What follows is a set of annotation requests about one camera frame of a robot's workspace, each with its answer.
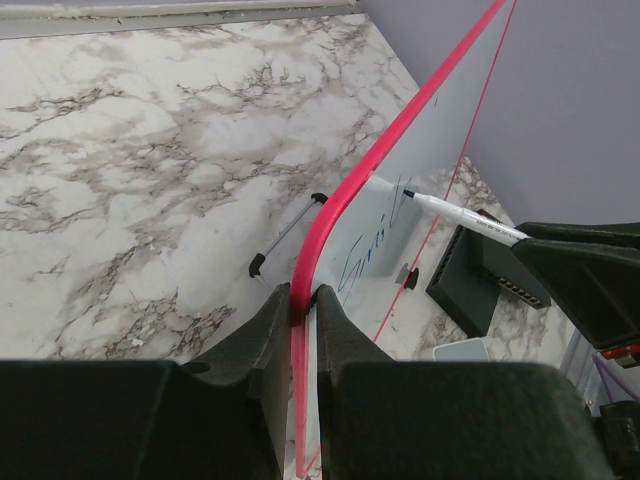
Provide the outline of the red-framed whiteboard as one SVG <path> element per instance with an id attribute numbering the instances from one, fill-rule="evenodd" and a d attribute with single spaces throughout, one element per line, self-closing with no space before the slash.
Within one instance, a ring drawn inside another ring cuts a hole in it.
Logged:
<path id="1" fill-rule="evenodd" d="M 514 9 L 491 4 L 329 196 L 304 240 L 291 285 L 297 478 L 319 465 L 318 289 L 330 286 L 368 338 L 380 335 L 436 222 L 408 192 L 448 196 Z"/>

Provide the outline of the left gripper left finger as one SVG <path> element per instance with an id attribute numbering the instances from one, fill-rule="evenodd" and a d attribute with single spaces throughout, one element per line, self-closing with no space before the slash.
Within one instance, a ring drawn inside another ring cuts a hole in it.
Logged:
<path id="1" fill-rule="evenodd" d="M 182 366 L 207 384 L 196 419 L 211 448 L 215 479 L 280 479 L 284 473 L 291 362 L 290 285 L 278 285 L 258 312 Z"/>

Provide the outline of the blue whiteboard marker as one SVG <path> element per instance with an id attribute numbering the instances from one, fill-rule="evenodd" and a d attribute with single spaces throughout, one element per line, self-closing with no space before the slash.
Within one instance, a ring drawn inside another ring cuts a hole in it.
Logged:
<path id="1" fill-rule="evenodd" d="M 403 193 L 425 209 L 433 211 L 439 216 L 454 221 L 460 226 L 507 247 L 512 247 L 516 243 L 529 238 L 529 235 L 515 228 L 506 226 L 474 211 L 456 206 L 432 195 L 416 193 L 407 189 L 405 189 Z"/>

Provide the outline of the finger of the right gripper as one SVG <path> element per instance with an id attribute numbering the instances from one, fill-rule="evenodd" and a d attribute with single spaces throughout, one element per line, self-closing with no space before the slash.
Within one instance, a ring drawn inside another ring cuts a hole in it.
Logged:
<path id="1" fill-rule="evenodd" d="M 526 239 L 512 252 L 593 347 L 639 341 L 637 249 Z"/>
<path id="2" fill-rule="evenodd" d="M 640 227 L 638 223 L 578 225 L 525 222 L 518 225 L 516 229 L 540 240 L 599 245 L 640 244 Z"/>

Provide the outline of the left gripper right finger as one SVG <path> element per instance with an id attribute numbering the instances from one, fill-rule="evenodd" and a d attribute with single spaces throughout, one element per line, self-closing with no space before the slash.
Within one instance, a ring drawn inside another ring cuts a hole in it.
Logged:
<path id="1" fill-rule="evenodd" d="M 321 286 L 316 296 L 317 397 L 321 468 L 324 479 L 354 479 L 358 436 L 372 415 L 371 403 L 357 388 L 372 380 L 372 367 L 391 360 L 348 318 L 334 289 Z"/>

